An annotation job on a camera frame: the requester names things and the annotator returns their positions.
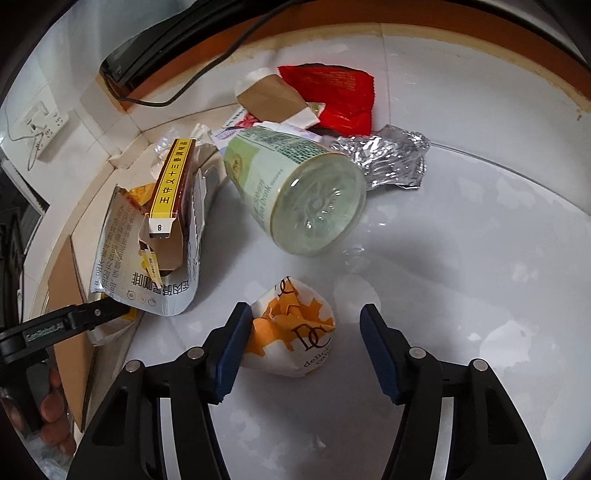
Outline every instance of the crumpled paper cup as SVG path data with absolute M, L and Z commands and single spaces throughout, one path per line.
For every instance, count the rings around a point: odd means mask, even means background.
M 335 317 L 311 287 L 286 277 L 252 307 L 252 332 L 242 366 L 303 377 L 318 368 L 332 347 Z

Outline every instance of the crumpled foil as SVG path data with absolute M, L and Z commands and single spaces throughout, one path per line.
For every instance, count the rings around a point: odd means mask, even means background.
M 331 148 L 347 155 L 365 174 L 367 191 L 380 185 L 417 189 L 425 175 L 425 154 L 431 146 L 419 132 L 386 125 L 371 135 L 338 137 Z

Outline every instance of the electrical outlet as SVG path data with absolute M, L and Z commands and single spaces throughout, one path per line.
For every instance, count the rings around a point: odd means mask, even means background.
M 34 135 L 33 150 L 39 155 L 68 121 L 67 113 L 56 108 L 49 112 L 43 102 L 37 102 L 22 120 L 30 135 Z

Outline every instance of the finger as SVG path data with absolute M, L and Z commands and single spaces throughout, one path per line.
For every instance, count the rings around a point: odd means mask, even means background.
M 54 423 L 64 414 L 64 399 L 57 391 L 50 392 L 39 407 L 41 416 L 47 423 Z
M 49 384 L 52 388 L 58 388 L 61 385 L 60 374 L 55 368 L 49 369 Z
M 12 426 L 19 432 L 22 432 L 25 429 L 25 422 L 19 409 L 16 408 L 12 402 L 4 399 L 2 400 L 2 406 L 4 407 L 4 410 L 6 410 L 6 415 L 10 419 Z
M 65 415 L 54 423 L 46 423 L 41 429 L 41 439 L 48 445 L 57 445 L 68 438 L 70 423 Z
M 60 443 L 60 450 L 66 455 L 72 456 L 76 452 L 76 441 L 72 434 Z

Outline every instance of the blue gripper pad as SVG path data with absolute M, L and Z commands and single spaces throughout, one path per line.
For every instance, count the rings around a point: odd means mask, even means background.
M 398 387 L 396 364 L 385 339 L 389 328 L 375 305 L 368 304 L 363 307 L 359 316 L 359 328 L 382 392 L 389 396 L 393 403 L 400 404 L 401 390 Z
M 232 391 L 251 334 L 252 320 L 250 305 L 237 303 L 224 327 L 213 330 L 203 345 L 215 369 L 210 374 L 213 374 L 213 393 L 218 402 Z

